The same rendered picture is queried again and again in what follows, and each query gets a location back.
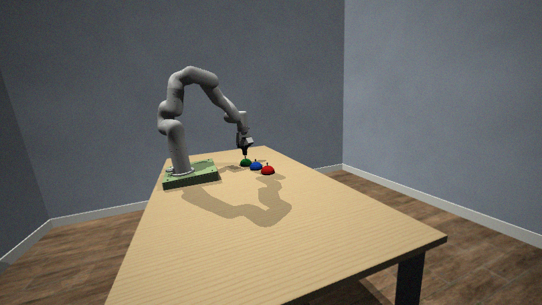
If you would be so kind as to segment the blue bell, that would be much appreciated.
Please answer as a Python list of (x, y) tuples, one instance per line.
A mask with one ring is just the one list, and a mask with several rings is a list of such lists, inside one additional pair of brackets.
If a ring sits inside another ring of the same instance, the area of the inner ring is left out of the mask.
[(250, 169), (251, 169), (251, 170), (254, 170), (254, 171), (257, 171), (257, 170), (262, 169), (262, 165), (261, 165), (261, 163), (256, 162), (256, 159), (255, 159), (255, 162), (253, 162), (253, 163), (250, 165)]

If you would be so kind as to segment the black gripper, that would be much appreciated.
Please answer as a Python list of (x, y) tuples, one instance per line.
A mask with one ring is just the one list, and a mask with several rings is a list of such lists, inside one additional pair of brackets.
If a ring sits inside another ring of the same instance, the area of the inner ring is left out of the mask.
[(242, 154), (244, 156), (246, 156), (247, 155), (247, 149), (251, 145), (247, 145), (246, 142), (245, 142), (245, 139), (243, 139), (242, 137), (250, 137), (250, 131), (247, 130), (247, 131), (237, 131), (236, 132), (236, 145), (237, 145), (237, 148), (242, 149)]

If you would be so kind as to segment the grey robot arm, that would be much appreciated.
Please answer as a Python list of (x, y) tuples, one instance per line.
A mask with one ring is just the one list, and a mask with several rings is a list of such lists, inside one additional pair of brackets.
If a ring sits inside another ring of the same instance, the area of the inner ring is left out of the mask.
[(184, 126), (180, 121), (175, 120), (175, 117), (183, 113), (184, 86), (193, 83), (199, 84), (212, 103), (224, 110), (223, 118), (226, 122), (237, 123), (238, 131), (247, 131), (250, 128), (247, 112), (238, 111), (222, 94), (217, 87), (219, 80), (215, 74), (193, 66), (172, 74), (168, 82), (167, 102), (165, 100), (159, 105), (157, 128), (161, 134), (167, 135), (173, 167), (165, 171), (172, 172), (174, 177), (188, 175), (194, 171), (189, 161)]

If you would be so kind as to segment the red dome bell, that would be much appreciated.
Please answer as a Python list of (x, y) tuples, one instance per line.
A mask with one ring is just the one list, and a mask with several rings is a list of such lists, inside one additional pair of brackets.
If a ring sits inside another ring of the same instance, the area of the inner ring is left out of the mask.
[(274, 173), (274, 168), (266, 165), (265, 167), (262, 168), (261, 173), (263, 175), (272, 175), (272, 173)]

